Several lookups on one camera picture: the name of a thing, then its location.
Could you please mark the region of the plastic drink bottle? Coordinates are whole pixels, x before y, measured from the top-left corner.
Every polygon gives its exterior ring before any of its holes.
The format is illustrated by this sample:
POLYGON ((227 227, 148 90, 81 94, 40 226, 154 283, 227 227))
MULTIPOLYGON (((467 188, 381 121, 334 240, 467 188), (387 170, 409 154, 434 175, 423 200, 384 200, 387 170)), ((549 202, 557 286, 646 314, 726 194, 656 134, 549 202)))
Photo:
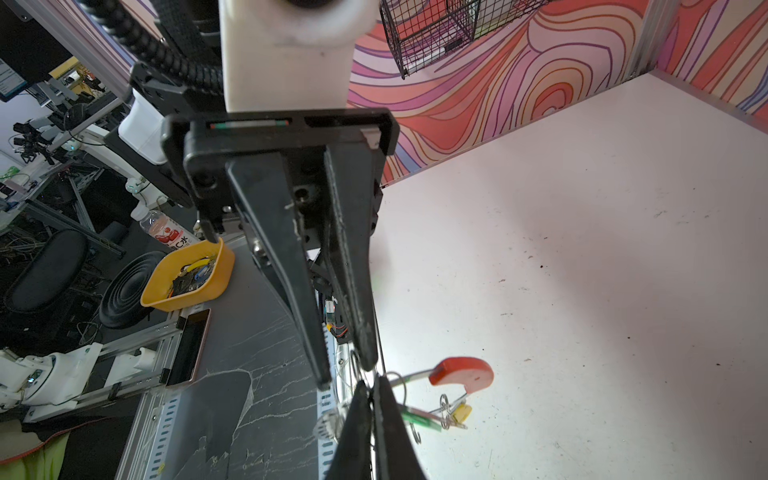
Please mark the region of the plastic drink bottle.
POLYGON ((193 233, 171 217, 158 209, 150 209, 144 203, 134 208, 131 217, 150 237, 171 250, 180 250, 199 242, 193 233))

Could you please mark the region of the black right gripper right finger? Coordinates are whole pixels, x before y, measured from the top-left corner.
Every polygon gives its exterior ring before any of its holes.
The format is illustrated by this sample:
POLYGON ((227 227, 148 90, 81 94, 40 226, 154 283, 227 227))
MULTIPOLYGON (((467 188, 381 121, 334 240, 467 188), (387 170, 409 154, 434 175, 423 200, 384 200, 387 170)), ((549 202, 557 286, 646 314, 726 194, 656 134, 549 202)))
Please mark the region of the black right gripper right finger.
POLYGON ((389 380, 377 376, 372 391, 377 479, 425 480, 389 380))

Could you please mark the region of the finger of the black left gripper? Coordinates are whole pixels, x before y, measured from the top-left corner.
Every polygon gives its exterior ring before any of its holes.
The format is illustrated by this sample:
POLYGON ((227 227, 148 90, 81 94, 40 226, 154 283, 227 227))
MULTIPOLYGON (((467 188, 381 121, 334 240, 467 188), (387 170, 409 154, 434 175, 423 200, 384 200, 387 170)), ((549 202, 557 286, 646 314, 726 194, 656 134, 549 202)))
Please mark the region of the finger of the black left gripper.
POLYGON ((327 387, 330 365, 284 159, 277 152, 244 156, 228 163, 227 175, 256 239, 255 261, 291 313, 316 385, 327 387))
POLYGON ((360 356, 379 354, 369 264, 375 152, 367 144, 327 147, 329 218, 323 243, 334 294, 360 356))

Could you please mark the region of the metal keyring disc red grip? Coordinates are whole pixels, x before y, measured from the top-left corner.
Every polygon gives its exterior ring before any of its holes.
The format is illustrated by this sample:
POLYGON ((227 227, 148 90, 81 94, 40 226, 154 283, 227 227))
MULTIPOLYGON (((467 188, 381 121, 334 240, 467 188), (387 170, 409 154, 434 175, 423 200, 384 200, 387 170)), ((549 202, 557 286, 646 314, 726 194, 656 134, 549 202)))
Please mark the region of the metal keyring disc red grip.
POLYGON ((432 369, 417 371, 408 375, 400 375, 395 372, 387 372, 386 376, 394 375, 395 379, 390 383, 392 388, 402 387, 403 398, 407 397, 407 387, 414 382, 426 380, 433 387, 446 385, 458 385, 463 388, 463 394, 455 400, 450 400, 446 394, 439 398, 439 406, 431 411, 441 417, 443 429, 467 430, 457 427, 450 419, 451 410, 458 404, 466 402, 470 396, 488 389, 495 380, 495 372, 485 360, 476 357, 449 357, 439 362, 432 369))

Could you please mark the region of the yellow parts tray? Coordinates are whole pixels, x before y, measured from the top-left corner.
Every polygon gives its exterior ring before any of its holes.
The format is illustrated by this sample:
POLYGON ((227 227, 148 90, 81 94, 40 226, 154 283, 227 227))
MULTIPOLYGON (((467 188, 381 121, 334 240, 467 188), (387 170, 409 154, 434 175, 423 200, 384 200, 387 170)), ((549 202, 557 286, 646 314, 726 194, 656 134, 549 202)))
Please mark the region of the yellow parts tray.
POLYGON ((234 264, 234 251, 222 240, 174 251, 155 267, 141 305, 172 312, 214 300, 227 289, 234 264))

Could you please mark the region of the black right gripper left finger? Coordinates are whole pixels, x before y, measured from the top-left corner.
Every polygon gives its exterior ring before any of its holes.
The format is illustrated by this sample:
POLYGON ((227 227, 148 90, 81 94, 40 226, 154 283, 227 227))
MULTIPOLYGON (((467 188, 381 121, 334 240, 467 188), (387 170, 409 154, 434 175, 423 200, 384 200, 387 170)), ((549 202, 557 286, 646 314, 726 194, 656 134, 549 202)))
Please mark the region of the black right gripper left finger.
POLYGON ((370 405, 369 389, 363 381, 359 381, 326 479, 372 479, 372 425, 373 411, 370 405))

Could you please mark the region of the green plastic key tag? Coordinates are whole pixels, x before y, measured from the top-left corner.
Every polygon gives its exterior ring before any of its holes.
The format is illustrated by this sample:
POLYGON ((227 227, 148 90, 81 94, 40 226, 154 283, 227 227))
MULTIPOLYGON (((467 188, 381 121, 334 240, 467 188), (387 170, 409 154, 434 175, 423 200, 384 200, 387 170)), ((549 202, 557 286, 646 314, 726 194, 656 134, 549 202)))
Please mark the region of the green plastic key tag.
POLYGON ((398 408, 405 422, 436 431, 443 429, 442 419, 436 414, 403 404, 399 404, 398 408))

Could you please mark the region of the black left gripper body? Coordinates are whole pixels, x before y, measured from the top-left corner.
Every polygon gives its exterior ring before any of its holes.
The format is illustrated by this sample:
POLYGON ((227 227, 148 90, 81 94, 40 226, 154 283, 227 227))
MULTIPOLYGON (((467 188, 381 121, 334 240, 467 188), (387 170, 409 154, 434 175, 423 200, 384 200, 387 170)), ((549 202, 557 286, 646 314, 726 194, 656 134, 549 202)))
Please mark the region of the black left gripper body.
POLYGON ((348 206, 374 207, 400 125, 386 108, 167 116, 161 147, 209 240, 258 201, 295 207, 306 228, 348 206))

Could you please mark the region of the yellow plastic key tag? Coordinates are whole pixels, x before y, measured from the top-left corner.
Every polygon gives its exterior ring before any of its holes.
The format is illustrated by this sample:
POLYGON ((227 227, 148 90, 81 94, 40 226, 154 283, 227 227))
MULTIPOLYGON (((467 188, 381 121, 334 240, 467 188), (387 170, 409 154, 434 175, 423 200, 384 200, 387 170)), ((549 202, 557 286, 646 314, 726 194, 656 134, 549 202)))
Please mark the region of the yellow plastic key tag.
POLYGON ((465 428, 466 421, 472 413, 472 407, 466 402, 456 405, 450 413, 450 419, 457 427, 465 428))

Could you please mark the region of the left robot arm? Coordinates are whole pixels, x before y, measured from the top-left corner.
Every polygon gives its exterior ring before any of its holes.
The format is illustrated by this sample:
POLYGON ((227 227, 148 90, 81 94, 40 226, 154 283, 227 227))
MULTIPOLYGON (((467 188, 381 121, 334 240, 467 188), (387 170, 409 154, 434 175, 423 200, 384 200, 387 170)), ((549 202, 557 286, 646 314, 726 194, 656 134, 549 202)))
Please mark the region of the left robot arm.
POLYGON ((320 388, 331 380, 317 295, 335 299, 359 366, 379 342, 369 270, 381 178, 398 142, 387 109, 348 108, 357 40, 375 1, 159 1, 158 40, 120 1, 83 10, 136 57, 131 86, 164 121, 165 168, 205 236, 242 229, 291 314, 320 388))

